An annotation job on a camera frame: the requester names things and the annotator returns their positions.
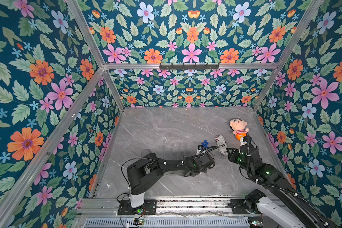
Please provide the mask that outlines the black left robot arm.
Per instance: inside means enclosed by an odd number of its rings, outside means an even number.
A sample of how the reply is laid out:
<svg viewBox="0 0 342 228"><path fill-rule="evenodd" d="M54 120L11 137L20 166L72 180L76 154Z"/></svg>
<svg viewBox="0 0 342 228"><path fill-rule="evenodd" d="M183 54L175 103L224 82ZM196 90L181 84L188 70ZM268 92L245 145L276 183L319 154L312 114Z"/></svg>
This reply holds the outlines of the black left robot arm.
<svg viewBox="0 0 342 228"><path fill-rule="evenodd" d="M138 209L144 205L145 193L153 187L163 176L195 177L214 168L215 158L211 153L218 146L203 148L193 156L184 156L181 160L165 160L149 153L126 169L124 175L130 191L130 205Z"/></svg>

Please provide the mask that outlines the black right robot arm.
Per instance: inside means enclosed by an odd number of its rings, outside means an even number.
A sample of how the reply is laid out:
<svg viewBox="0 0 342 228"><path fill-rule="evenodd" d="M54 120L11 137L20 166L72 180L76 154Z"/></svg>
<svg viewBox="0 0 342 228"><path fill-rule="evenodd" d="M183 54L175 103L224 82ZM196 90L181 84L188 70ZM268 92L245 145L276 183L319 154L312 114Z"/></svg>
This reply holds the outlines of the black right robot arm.
<svg viewBox="0 0 342 228"><path fill-rule="evenodd" d="M258 146L252 145L250 135L241 138L238 149L228 148L227 153L229 161L246 172L246 179L264 187L289 209L285 211L278 208L266 194L253 190L245 199L247 212L260 212L283 228L336 227L331 219L318 212L307 199L299 194L275 166L262 161Z"/></svg>

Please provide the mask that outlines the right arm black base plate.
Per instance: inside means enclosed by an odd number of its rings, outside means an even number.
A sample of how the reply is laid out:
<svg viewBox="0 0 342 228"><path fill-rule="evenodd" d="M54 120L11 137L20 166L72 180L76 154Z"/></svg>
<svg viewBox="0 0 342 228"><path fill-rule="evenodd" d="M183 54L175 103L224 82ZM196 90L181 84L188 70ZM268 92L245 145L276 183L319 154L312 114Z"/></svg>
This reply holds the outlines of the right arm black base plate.
<svg viewBox="0 0 342 228"><path fill-rule="evenodd" d="M257 214L257 204L250 199L231 199L228 206L234 214Z"/></svg>

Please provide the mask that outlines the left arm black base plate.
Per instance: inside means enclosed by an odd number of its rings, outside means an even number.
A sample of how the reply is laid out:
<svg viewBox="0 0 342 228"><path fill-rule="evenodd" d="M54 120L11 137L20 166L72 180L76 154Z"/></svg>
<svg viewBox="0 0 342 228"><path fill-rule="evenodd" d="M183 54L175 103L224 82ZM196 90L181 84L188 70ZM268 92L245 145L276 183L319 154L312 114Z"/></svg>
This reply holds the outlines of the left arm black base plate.
<svg viewBox="0 0 342 228"><path fill-rule="evenodd" d="M155 199L146 199L144 204L133 208L131 206L131 202L129 199L121 200L118 209L118 215L155 215L157 209L157 200Z"/></svg>

